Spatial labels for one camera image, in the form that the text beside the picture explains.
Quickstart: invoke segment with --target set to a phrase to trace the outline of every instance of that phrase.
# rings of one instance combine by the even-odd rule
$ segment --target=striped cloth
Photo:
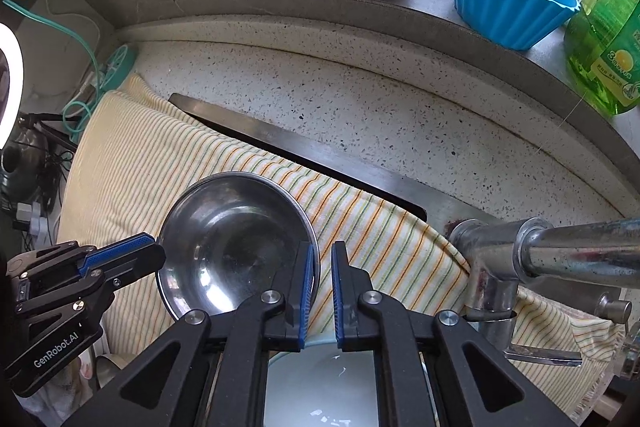
[[[59,241],[102,247],[129,235],[158,236],[178,196],[221,171],[256,172],[295,197],[318,236],[321,281],[309,334],[333,328],[330,247],[347,244],[350,262],[369,272],[373,286],[405,306],[433,315],[460,311],[468,265],[429,225],[372,194],[280,156],[230,139],[194,121],[132,74],[107,93],[92,116],[68,178]],[[514,341],[580,349],[581,368],[516,363],[575,421],[607,383],[620,329],[519,291]],[[105,314],[114,353],[139,353],[171,325],[153,276],[118,291]]]

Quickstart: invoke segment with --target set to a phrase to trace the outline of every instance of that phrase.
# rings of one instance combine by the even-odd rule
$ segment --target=blue gripper pad
[[[334,287],[334,327],[335,340],[338,343],[338,349],[342,349],[344,340],[344,322],[342,321],[342,290],[340,289],[340,276],[338,271],[337,252],[335,244],[331,247],[331,280]]]
[[[298,345],[305,348],[306,330],[309,325],[309,311],[311,311],[311,293],[314,279],[314,246],[309,245],[306,252],[305,278],[302,283],[302,295],[300,296],[300,330],[298,332]]]
[[[89,270],[99,268],[104,263],[113,261],[113,259],[117,259],[121,255],[138,250],[139,248],[147,247],[154,242],[155,239],[148,235],[148,233],[143,232],[133,235],[107,247],[100,248],[100,250],[95,251],[95,253],[91,255],[87,255],[84,261],[82,261],[82,264],[78,265],[78,271],[80,275],[84,277]]]

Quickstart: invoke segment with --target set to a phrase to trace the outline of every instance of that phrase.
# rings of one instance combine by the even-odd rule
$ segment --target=bottle label
[[[640,97],[640,3],[611,44],[591,65],[597,78],[628,107]]]

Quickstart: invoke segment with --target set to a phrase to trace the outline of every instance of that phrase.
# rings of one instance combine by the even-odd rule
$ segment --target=metal bowl
[[[158,243],[166,261],[156,274],[162,301],[175,320],[193,309],[235,310],[268,290],[279,267],[293,264],[300,241],[314,247],[313,302],[318,242],[298,202],[250,172],[204,178],[178,198],[162,225]]]

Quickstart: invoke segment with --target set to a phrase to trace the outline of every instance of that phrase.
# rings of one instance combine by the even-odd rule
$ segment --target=faucet
[[[467,219],[449,241],[470,265],[466,320],[511,360],[577,367],[580,352],[519,346],[511,342],[518,284],[537,277],[640,289],[640,218],[555,228],[541,217],[486,225]],[[603,295],[600,316],[626,323],[631,303]],[[623,376],[640,375],[640,333],[623,344]]]

